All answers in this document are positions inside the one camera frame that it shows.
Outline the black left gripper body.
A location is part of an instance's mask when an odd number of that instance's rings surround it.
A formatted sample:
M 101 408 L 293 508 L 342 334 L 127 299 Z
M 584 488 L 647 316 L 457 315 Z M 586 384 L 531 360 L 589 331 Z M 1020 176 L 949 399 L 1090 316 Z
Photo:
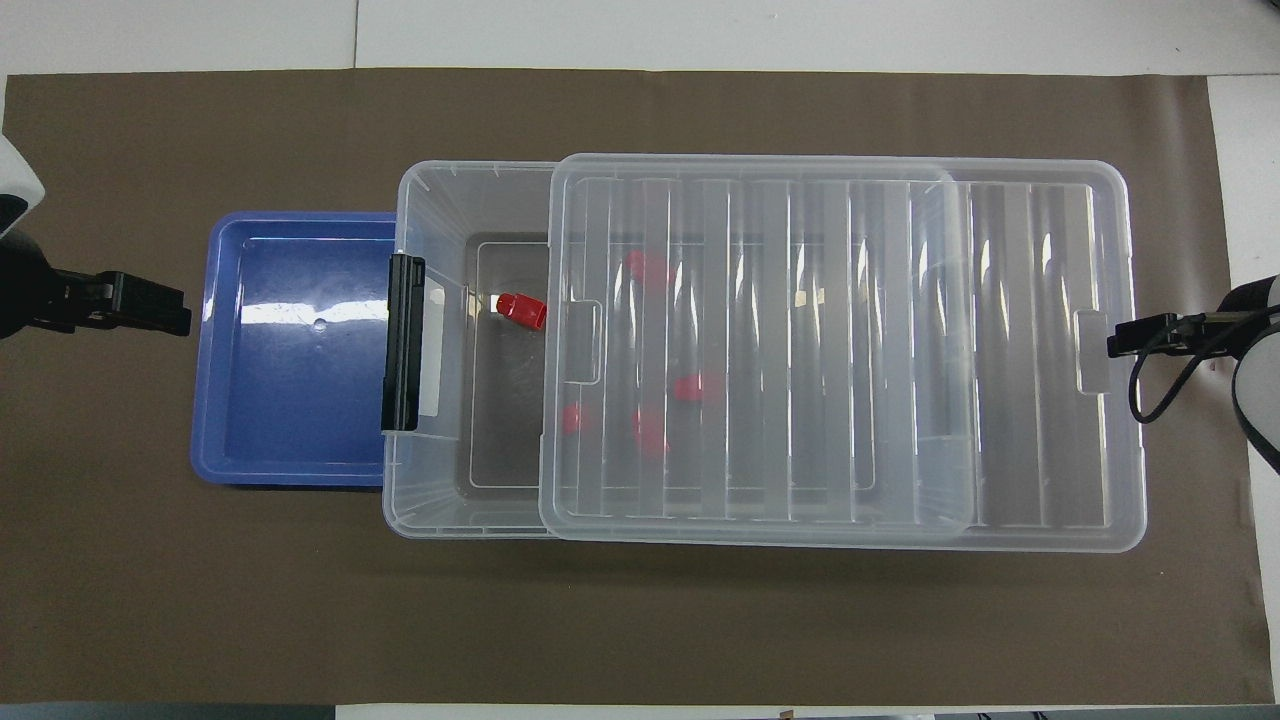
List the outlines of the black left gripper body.
M 40 246 L 23 232 L 1 240 L 1 337 L 26 328 L 60 297 L 61 281 Z

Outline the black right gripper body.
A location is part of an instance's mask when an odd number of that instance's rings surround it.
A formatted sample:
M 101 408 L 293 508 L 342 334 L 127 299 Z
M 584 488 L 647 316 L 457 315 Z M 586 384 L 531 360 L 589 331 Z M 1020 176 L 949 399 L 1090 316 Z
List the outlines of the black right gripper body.
M 1277 275 L 1233 288 L 1213 311 L 1192 315 L 1178 332 L 1183 352 L 1243 354 L 1260 334 L 1277 323 L 1277 313 L 1262 314 L 1266 307 L 1277 306 Z

